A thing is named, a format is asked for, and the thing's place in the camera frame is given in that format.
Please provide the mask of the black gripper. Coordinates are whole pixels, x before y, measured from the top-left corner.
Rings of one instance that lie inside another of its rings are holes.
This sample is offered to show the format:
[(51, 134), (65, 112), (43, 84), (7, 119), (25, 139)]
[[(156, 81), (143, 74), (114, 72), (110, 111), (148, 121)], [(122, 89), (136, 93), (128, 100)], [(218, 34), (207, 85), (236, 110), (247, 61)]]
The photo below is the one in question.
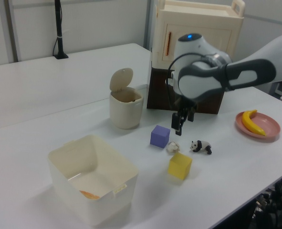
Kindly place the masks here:
[(197, 103), (186, 98), (183, 95), (175, 94), (175, 108), (177, 113), (172, 114), (171, 128), (175, 130), (176, 135), (182, 135), (182, 116), (186, 111), (188, 120), (194, 121), (194, 114), (197, 110)]

